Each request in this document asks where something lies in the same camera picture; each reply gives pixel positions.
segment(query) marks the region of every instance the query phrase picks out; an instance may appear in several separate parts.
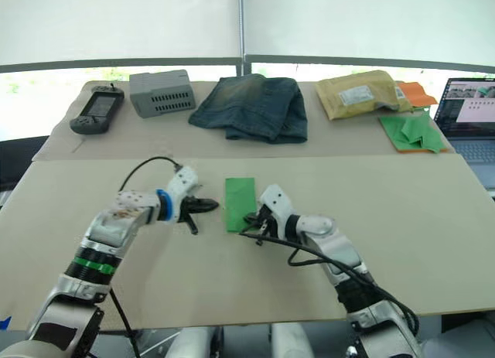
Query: laptop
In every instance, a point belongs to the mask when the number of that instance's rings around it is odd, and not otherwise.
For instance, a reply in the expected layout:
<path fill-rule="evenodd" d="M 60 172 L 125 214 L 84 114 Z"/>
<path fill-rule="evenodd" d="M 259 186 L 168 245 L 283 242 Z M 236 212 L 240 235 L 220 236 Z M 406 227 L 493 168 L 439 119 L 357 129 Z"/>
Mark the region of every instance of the laptop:
<path fill-rule="evenodd" d="M 495 79 L 449 79 L 435 121 L 483 186 L 494 190 Z"/>

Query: table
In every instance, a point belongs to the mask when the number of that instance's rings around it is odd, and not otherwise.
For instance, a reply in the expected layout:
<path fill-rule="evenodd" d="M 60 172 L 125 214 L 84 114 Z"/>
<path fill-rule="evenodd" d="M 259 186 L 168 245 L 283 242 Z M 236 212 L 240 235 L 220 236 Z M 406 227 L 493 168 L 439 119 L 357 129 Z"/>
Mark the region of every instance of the table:
<path fill-rule="evenodd" d="M 328 155 L 390 155 L 396 153 L 372 112 L 359 117 L 330 121 L 319 101 L 315 83 L 299 84 L 308 118 L 308 141 L 298 145 L 267 145 L 259 141 L 225 140 L 223 130 L 206 130 L 187 123 L 193 111 L 179 111 L 153 118 L 140 118 L 128 97 L 115 115 L 110 130 L 102 135 L 77 135 L 69 121 L 83 109 L 90 89 L 108 82 L 88 82 L 70 106 L 66 117 L 53 129 L 36 161 L 57 159 L 145 159 L 152 155 L 176 158 L 262 158 L 315 157 Z M 194 82 L 196 103 L 200 104 L 213 89 L 213 82 Z M 128 82 L 118 82 L 129 94 Z"/>
<path fill-rule="evenodd" d="M 139 160 L 40 161 L 0 211 L 0 319 L 25 329 L 84 231 Z M 224 179 L 278 183 L 300 213 L 334 217 L 379 284 L 421 315 L 495 308 L 489 264 L 495 204 L 456 154 L 186 159 L 224 201 Z M 172 168 L 143 167 L 129 189 L 164 187 Z M 345 317 L 320 266 L 290 268 L 289 249 L 224 230 L 223 207 L 185 224 L 143 227 L 114 278 L 135 328 Z M 103 329 L 122 329 L 109 303 Z"/>

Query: black wire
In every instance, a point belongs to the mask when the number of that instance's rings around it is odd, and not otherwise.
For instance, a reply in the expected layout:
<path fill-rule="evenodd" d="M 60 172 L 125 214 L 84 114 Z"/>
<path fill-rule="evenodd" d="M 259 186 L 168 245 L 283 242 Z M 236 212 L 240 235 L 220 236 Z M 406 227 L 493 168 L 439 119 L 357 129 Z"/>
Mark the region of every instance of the black wire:
<path fill-rule="evenodd" d="M 134 173 L 136 171 L 138 171 L 143 165 L 146 165 L 148 162 L 155 161 L 156 159 L 164 159 L 166 161 L 169 161 L 169 162 L 173 163 L 174 167 L 176 168 L 176 171 L 178 169 L 180 169 L 180 167 L 182 167 L 180 164 L 178 164 L 177 162 L 175 162 L 173 159 L 170 159 L 169 157 L 164 157 L 164 156 L 161 156 L 161 155 L 157 155 L 156 157 L 151 157 L 150 159 L 147 159 L 146 161 L 141 162 L 139 165 L 137 165 L 136 167 L 133 168 L 133 170 L 125 178 L 124 182 L 122 183 L 122 185 L 118 189 L 118 191 L 120 192 L 121 190 L 123 190 L 123 188 L 125 188 L 125 185 L 129 181 L 129 179 L 131 178 L 131 176 L 133 176 Z"/>
<path fill-rule="evenodd" d="M 131 325 L 129 324 L 129 321 L 127 320 L 127 317 L 125 316 L 124 309 L 122 309 L 121 303 L 118 302 L 117 295 L 115 294 L 113 288 L 110 288 L 110 296 L 111 296 L 111 300 L 115 304 L 115 308 L 117 308 L 118 314 L 122 318 L 122 322 L 124 323 L 125 331 L 127 333 L 127 337 L 129 338 L 129 341 L 131 342 L 132 349 L 134 350 L 134 354 L 136 355 L 136 358 L 141 358 L 141 354 L 139 354 L 138 343 L 136 342 L 136 339 L 134 336 L 134 331 L 132 331 L 132 329 L 131 329 Z"/>
<path fill-rule="evenodd" d="M 289 258 L 287 260 L 287 262 L 290 266 L 301 267 L 301 266 L 305 266 L 305 265 L 322 264 L 322 263 L 327 263 L 327 264 L 331 264 L 331 265 L 335 266 L 336 268 L 340 269 L 343 273 L 347 274 L 354 281 L 359 283 L 366 290 L 375 291 L 376 293 L 381 295 L 385 300 L 388 300 L 389 302 L 394 303 L 401 310 L 401 312 L 404 314 L 405 321 L 408 325 L 408 328 L 411 330 L 412 334 L 414 336 L 416 336 L 418 334 L 418 331 L 419 331 L 419 318 L 418 318 L 418 316 L 409 307 L 407 307 L 406 305 L 399 302 L 389 292 L 385 291 L 383 288 L 381 288 L 380 286 L 378 286 L 376 283 L 372 282 L 371 280 L 365 278 L 361 273 L 355 271 L 349 265 L 344 264 L 340 261 L 334 260 L 330 257 L 327 257 L 325 254 L 322 254 L 321 252 L 315 251 L 311 247 L 307 247 L 307 246 L 297 244 L 294 242 L 289 242 L 287 240 L 280 240 L 280 239 L 274 238 L 274 237 L 266 237 L 266 236 L 260 236 L 257 234 L 247 233 L 247 231 L 253 227 L 259 227 L 259 223 L 252 223 L 248 227 L 244 228 L 239 234 L 241 236 L 253 238 L 255 240 L 262 240 L 262 241 L 266 240 L 267 242 L 273 242 L 275 244 L 282 244 L 284 246 L 294 248 L 295 250 L 291 253 L 291 255 L 289 256 Z M 318 259 L 294 262 L 293 259 L 299 251 L 305 251 L 309 254 L 315 255 L 318 257 Z"/>

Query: green paper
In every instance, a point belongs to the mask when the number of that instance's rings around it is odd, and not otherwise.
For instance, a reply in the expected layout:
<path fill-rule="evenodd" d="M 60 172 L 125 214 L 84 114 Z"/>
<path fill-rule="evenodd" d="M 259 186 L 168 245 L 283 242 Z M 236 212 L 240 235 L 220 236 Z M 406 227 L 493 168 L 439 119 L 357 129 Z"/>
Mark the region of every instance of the green paper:
<path fill-rule="evenodd" d="M 417 117 L 380 117 L 389 139 L 398 151 L 428 149 L 439 153 L 445 145 L 440 134 L 430 125 L 428 113 Z"/>
<path fill-rule="evenodd" d="M 256 212 L 254 178 L 225 179 L 227 232 L 240 232 L 247 224 L 244 217 Z"/>

